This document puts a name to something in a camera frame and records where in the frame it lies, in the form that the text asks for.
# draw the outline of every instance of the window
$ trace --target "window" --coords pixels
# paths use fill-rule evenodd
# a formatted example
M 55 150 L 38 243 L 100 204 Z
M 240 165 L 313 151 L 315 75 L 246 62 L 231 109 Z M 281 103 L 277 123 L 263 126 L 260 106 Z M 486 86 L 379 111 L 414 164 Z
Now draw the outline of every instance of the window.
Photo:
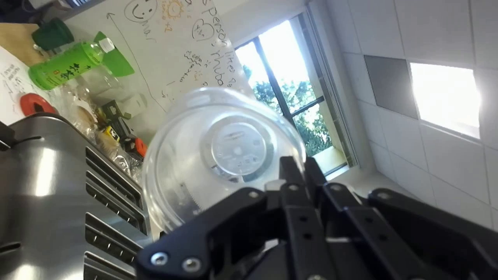
M 481 95 L 472 69 L 411 64 L 421 118 L 480 139 Z
M 237 56 L 257 100 L 295 125 L 327 176 L 347 160 L 305 36 L 296 17 L 237 48 Z

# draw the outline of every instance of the red object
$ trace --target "red object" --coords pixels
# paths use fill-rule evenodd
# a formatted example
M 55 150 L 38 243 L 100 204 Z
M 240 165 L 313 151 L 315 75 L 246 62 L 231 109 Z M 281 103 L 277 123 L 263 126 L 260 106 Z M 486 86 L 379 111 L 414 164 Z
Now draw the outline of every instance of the red object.
M 21 109 L 25 114 L 25 117 L 35 114 L 58 114 L 58 111 L 38 94 L 27 94 L 21 97 Z
M 147 145 L 145 145 L 145 142 L 142 140 L 142 139 L 136 139 L 136 151 L 142 156 L 142 157 L 145 157 L 145 154 L 147 154 Z

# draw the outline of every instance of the bottle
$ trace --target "bottle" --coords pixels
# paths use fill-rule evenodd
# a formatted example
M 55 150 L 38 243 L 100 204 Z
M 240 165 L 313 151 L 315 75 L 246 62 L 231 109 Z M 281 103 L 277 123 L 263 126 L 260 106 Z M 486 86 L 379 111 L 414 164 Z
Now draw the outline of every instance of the bottle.
M 103 64 L 105 55 L 112 50 L 116 47 L 109 38 L 98 42 L 81 42 L 47 62 L 30 67 L 30 78 L 38 87 L 52 90 Z

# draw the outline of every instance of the green spray bottle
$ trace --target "green spray bottle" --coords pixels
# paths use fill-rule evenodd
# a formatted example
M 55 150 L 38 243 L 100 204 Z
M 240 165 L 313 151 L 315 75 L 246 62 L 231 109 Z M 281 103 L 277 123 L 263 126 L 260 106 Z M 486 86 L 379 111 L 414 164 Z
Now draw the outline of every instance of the green spray bottle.
M 81 42 L 47 62 L 30 67 L 30 78 L 38 87 L 52 90 L 103 64 L 105 55 L 112 50 L 116 47 L 109 38 L 98 42 Z

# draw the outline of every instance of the clear plastic bowl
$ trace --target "clear plastic bowl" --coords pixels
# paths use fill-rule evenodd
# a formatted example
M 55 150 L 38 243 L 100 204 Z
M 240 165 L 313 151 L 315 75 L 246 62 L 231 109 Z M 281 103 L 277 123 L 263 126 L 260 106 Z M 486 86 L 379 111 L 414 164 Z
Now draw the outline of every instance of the clear plastic bowl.
M 204 87 L 179 98 L 144 162 L 153 226 L 192 220 L 242 187 L 265 190 L 279 179 L 279 160 L 304 165 L 296 129 L 270 108 L 231 89 Z

